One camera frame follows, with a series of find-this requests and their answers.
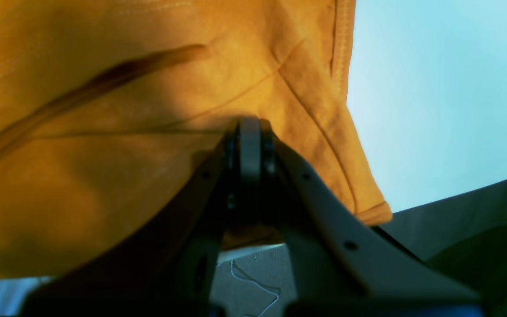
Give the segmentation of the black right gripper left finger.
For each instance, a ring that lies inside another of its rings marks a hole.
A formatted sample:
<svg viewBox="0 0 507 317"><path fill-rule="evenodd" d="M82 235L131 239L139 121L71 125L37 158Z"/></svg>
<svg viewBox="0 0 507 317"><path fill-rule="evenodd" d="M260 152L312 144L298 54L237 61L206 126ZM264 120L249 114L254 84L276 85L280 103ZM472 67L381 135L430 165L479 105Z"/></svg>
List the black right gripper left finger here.
<svg viewBox="0 0 507 317"><path fill-rule="evenodd" d="M256 221L261 120L229 126L215 150L148 223L28 295L22 317L224 317L209 302L224 232Z"/></svg>

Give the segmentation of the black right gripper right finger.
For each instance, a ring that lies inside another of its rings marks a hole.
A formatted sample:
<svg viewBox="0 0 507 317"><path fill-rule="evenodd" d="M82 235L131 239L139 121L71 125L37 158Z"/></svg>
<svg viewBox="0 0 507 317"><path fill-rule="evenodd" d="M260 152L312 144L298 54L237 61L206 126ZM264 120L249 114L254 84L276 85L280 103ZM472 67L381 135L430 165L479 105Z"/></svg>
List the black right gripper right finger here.
<svg viewBox="0 0 507 317"><path fill-rule="evenodd" d="M260 214L288 248L298 298L286 317L485 317L481 297L356 219L260 121Z"/></svg>

